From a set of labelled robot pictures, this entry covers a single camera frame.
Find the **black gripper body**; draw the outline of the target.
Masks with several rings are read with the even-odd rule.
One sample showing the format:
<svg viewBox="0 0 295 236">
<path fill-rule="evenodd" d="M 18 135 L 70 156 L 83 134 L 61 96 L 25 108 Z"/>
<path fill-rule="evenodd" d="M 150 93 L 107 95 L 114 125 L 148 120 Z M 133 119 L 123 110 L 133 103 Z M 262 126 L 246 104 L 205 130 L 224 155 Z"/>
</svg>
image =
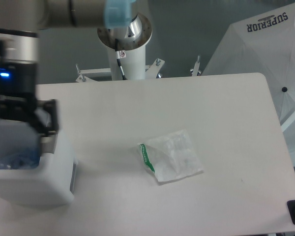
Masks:
<svg viewBox="0 0 295 236">
<path fill-rule="evenodd" d="M 38 123 L 37 63 L 0 59 L 0 119 Z"/>
</svg>

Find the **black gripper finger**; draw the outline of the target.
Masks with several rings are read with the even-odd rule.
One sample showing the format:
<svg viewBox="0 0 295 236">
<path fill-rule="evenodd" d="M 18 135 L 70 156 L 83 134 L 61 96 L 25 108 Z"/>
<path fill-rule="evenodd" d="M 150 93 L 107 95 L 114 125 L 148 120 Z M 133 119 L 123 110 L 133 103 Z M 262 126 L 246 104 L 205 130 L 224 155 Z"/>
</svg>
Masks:
<svg viewBox="0 0 295 236">
<path fill-rule="evenodd" d="M 57 105 L 55 99 L 38 101 L 36 110 L 29 115 L 28 123 L 38 136 L 40 156 L 55 152 L 59 133 Z"/>
</svg>

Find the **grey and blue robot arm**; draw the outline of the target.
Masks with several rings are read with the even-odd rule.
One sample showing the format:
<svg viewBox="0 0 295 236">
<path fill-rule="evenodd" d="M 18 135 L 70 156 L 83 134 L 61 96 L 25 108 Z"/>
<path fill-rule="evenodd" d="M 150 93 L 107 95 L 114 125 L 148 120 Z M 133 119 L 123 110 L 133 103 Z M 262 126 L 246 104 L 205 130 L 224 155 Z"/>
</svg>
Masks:
<svg viewBox="0 0 295 236">
<path fill-rule="evenodd" d="M 26 123 L 39 150 L 59 133 L 58 103 L 36 96 L 39 31 L 97 28 L 113 80 L 143 80 L 151 23 L 134 0 L 0 0 L 0 120 Z"/>
</svg>

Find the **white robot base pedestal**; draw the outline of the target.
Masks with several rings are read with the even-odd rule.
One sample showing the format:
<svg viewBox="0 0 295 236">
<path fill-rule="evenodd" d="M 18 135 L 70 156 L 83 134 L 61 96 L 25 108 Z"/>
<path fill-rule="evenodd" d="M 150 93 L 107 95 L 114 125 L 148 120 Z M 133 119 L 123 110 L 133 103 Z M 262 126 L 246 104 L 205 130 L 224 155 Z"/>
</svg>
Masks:
<svg viewBox="0 0 295 236">
<path fill-rule="evenodd" d="M 133 49 L 124 50 L 125 57 L 120 58 L 127 80 L 143 80 L 146 78 L 146 45 Z M 114 49 L 106 47 L 113 81 L 123 80 L 121 69 L 117 62 L 117 53 Z"/>
</svg>

